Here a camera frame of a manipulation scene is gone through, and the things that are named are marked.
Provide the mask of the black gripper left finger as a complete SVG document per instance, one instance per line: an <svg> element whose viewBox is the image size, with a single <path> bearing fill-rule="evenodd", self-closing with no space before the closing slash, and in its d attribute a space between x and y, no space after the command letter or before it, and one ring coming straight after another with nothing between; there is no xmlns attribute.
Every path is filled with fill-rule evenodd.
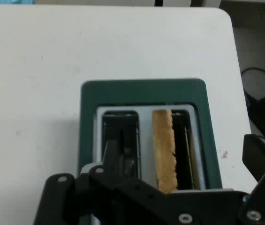
<svg viewBox="0 0 265 225"><path fill-rule="evenodd" d="M92 214L105 225L238 225L243 196L233 190L164 194L95 165L79 177L49 177L34 224L77 225Z"/></svg>

